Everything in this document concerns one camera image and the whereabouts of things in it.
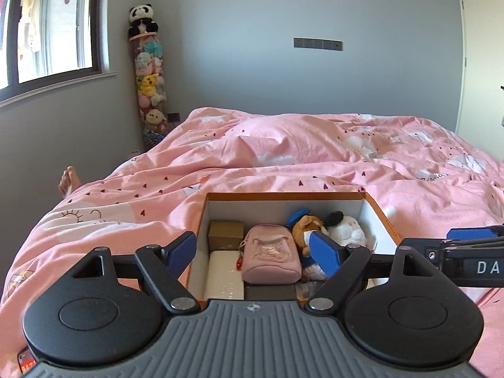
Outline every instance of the gray ribbed platform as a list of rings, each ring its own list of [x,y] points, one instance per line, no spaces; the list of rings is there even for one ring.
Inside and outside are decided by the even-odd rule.
[[[29,378],[476,378],[460,365],[438,372],[394,370],[368,359],[330,318],[296,302],[211,301],[174,318],[161,339],[116,366],[69,371],[39,364]]]

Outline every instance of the metal screw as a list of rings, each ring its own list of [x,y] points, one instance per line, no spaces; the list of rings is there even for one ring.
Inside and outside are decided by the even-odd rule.
[[[178,297],[171,300],[170,305],[176,310],[188,311],[196,305],[196,302],[190,297]]]
[[[308,305],[312,310],[326,311],[326,310],[330,310],[334,306],[334,303],[333,303],[333,300],[329,300],[328,298],[320,297],[320,298],[314,298],[313,300],[310,300]]]

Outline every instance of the panda plush toy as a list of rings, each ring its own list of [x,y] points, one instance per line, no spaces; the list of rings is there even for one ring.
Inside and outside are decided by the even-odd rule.
[[[142,4],[133,7],[129,11],[129,23],[131,27],[128,31],[128,37],[135,37],[143,32],[157,32],[159,27],[152,21],[154,10],[150,4]]]

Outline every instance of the pink duvet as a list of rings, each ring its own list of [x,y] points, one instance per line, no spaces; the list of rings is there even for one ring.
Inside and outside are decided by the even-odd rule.
[[[131,254],[196,231],[206,192],[365,190],[402,237],[445,237],[453,227],[502,224],[503,187],[504,164],[425,119],[195,110],[160,145],[84,185],[35,226],[3,290],[0,376],[20,374],[23,314],[58,277],[95,246]],[[472,363],[504,376],[504,294],[471,294],[485,317]]]

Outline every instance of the blue gripper pad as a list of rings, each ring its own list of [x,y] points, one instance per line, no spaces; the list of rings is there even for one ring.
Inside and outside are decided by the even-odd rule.
[[[168,245],[166,266],[175,278],[179,278],[196,255],[197,239],[193,232],[185,232]]]
[[[447,239],[477,240],[490,239],[504,235],[504,226],[473,227],[469,229],[452,229],[446,235]]]
[[[327,277],[332,277],[340,269],[343,260],[341,253],[344,247],[322,232],[310,235],[310,254]]]

